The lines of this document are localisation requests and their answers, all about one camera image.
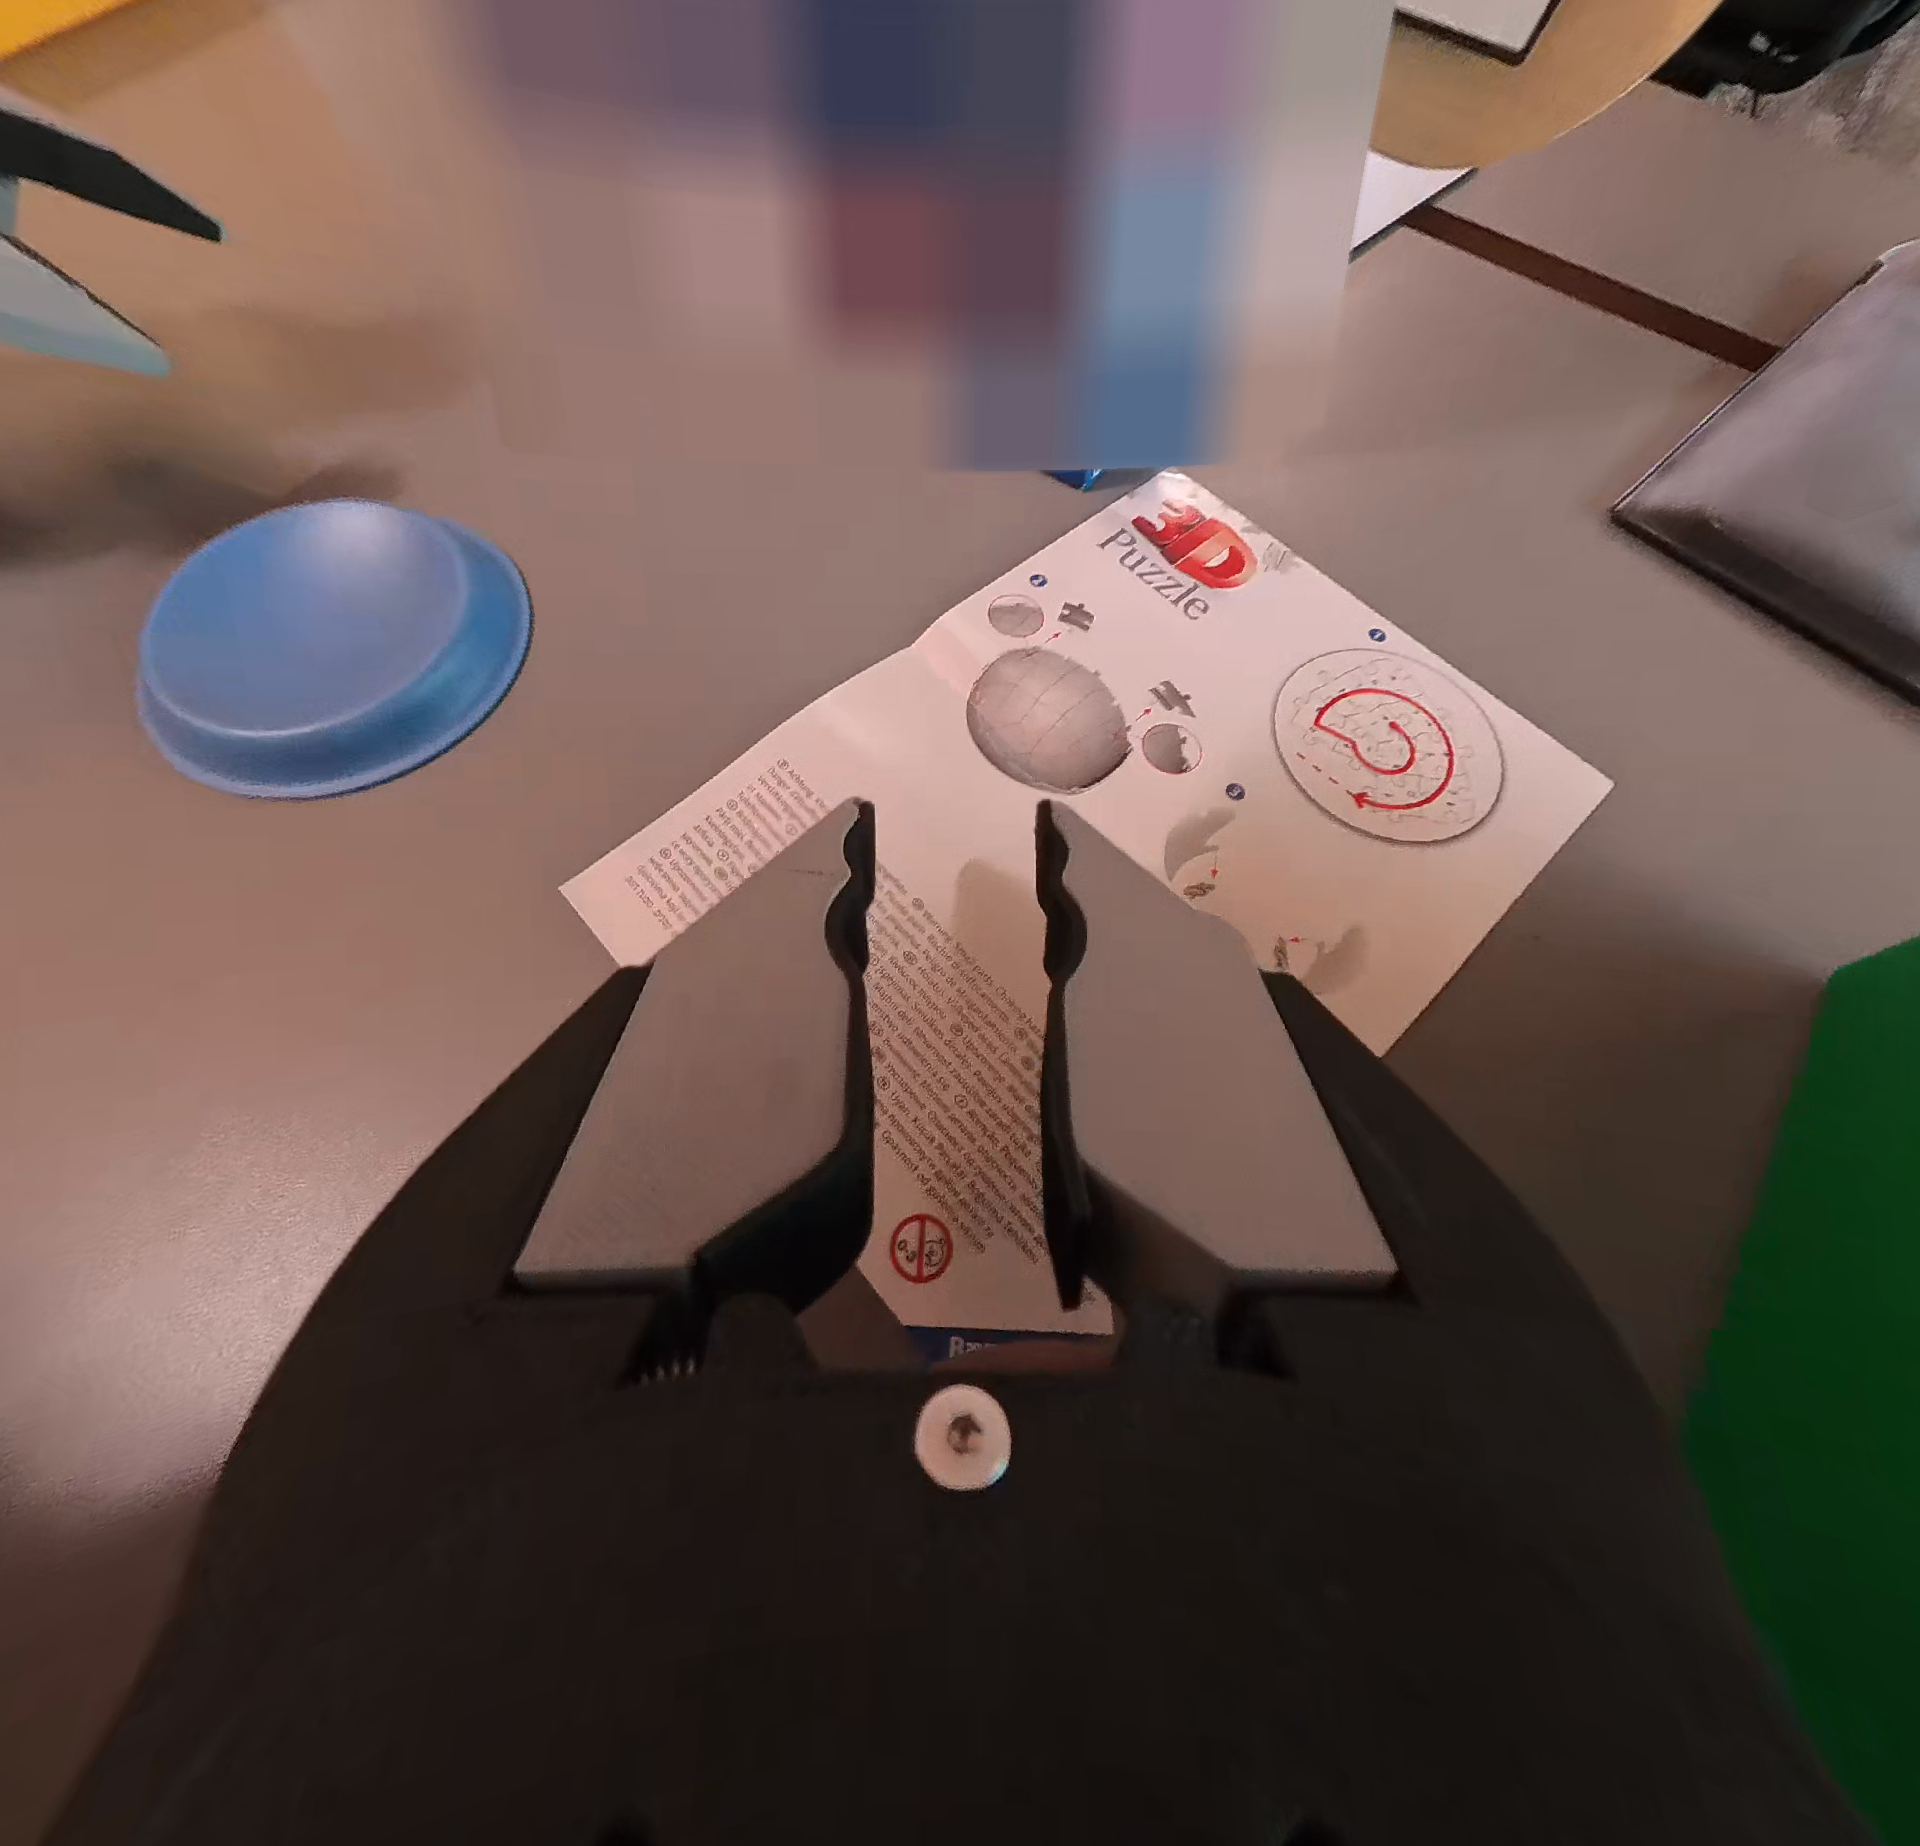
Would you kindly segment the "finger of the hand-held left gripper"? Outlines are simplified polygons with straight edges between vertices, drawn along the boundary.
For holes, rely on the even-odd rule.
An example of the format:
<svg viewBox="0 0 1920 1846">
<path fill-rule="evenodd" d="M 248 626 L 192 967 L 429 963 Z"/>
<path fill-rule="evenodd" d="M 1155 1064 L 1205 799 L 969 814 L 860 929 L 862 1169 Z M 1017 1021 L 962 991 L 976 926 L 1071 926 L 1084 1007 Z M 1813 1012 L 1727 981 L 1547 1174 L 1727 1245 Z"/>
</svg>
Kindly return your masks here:
<svg viewBox="0 0 1920 1846">
<path fill-rule="evenodd" d="M 55 112 L 3 91 L 3 177 L 220 243 L 225 225 L 127 154 Z"/>
<path fill-rule="evenodd" d="M 172 369 L 147 331 L 11 233 L 3 235 L 3 345 L 153 378 Z"/>
</svg>

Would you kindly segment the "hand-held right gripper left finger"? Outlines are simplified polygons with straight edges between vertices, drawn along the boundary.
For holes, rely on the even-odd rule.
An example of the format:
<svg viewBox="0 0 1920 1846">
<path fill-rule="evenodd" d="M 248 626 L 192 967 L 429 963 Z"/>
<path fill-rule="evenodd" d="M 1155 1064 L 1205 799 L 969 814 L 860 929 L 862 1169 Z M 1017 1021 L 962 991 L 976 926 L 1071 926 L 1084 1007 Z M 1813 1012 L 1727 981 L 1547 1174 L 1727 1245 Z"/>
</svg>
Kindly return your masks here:
<svg viewBox="0 0 1920 1846">
<path fill-rule="evenodd" d="M 661 949 L 517 1262 L 532 1292 L 818 1304 L 875 1224 L 876 814 L 846 799 Z"/>
</svg>

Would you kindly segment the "green plastic bin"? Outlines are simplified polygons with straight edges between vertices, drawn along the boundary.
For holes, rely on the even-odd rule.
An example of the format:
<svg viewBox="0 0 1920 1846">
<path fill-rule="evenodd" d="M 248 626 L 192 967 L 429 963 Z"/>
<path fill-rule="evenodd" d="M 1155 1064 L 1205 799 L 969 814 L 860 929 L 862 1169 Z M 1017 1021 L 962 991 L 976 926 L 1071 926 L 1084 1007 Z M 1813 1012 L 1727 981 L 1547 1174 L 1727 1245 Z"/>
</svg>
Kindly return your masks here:
<svg viewBox="0 0 1920 1846">
<path fill-rule="evenodd" d="M 1686 1454 L 1827 1766 L 1883 1842 L 1917 1842 L 1917 940 L 1825 987 Z"/>
</svg>

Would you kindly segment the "light wooden table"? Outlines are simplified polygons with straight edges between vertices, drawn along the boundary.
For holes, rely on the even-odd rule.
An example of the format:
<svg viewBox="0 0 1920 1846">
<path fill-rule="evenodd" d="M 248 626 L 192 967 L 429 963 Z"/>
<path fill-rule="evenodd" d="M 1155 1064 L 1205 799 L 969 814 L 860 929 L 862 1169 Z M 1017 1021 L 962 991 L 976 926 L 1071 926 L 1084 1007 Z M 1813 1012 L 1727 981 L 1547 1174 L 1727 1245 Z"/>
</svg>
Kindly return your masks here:
<svg viewBox="0 0 1920 1846">
<path fill-rule="evenodd" d="M 1396 24 L 1370 147 L 1415 168 L 1485 168 L 1572 131 L 1652 77 L 1724 0 L 1560 0 L 1519 61 Z"/>
</svg>

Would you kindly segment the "blue plastic puzzle stand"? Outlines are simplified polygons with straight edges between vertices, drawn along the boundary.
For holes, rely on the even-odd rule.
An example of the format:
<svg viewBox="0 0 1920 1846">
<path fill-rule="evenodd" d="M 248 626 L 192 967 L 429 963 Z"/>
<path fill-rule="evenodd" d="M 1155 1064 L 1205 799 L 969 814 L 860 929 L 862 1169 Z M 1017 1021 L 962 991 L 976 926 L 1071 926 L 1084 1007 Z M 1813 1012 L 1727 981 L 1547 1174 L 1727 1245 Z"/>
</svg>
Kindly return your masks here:
<svg viewBox="0 0 1920 1846">
<path fill-rule="evenodd" d="M 184 778 L 264 799 L 335 797 L 468 739 L 534 639 L 517 562 L 453 519 L 369 497 L 247 518 L 159 589 L 136 711 Z"/>
</svg>

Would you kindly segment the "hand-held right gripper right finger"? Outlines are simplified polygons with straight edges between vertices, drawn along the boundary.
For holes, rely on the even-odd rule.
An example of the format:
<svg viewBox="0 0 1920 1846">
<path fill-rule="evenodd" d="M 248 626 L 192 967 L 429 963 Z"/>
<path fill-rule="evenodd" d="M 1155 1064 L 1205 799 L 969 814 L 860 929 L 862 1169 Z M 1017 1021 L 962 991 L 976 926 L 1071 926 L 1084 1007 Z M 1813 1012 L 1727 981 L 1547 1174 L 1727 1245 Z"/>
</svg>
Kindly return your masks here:
<svg viewBox="0 0 1920 1846">
<path fill-rule="evenodd" d="M 1388 1287 L 1388 1240 L 1236 928 L 1067 801 L 1039 806 L 1034 850 L 1061 1305 L 1095 1289 L 1124 1313 L 1223 1313 L 1272 1289 Z"/>
</svg>

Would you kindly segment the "white puzzle instruction leaflet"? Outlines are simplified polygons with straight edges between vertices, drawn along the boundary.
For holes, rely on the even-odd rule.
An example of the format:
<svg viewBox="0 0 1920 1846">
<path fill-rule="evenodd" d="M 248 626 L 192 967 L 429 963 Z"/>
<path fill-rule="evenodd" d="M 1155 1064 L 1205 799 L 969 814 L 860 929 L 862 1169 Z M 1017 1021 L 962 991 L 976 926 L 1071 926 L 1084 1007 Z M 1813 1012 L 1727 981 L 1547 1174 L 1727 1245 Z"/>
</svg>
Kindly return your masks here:
<svg viewBox="0 0 1920 1846">
<path fill-rule="evenodd" d="M 876 808 L 876 1227 L 934 1356 L 1107 1335 L 1045 1254 L 1036 816 L 1064 799 L 1386 1052 L 1613 781 L 1178 470 L 942 613 L 563 896 L 623 966 Z"/>
</svg>

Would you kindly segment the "black leather pouch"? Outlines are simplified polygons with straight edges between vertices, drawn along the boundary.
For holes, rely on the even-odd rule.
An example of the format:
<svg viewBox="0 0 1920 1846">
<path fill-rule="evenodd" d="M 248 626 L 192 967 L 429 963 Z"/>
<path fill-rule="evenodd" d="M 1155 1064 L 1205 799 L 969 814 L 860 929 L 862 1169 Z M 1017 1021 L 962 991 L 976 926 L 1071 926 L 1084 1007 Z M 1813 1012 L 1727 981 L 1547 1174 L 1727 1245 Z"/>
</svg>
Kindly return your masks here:
<svg viewBox="0 0 1920 1846">
<path fill-rule="evenodd" d="M 1918 704 L 1918 241 L 1611 508 L 1624 533 Z"/>
</svg>

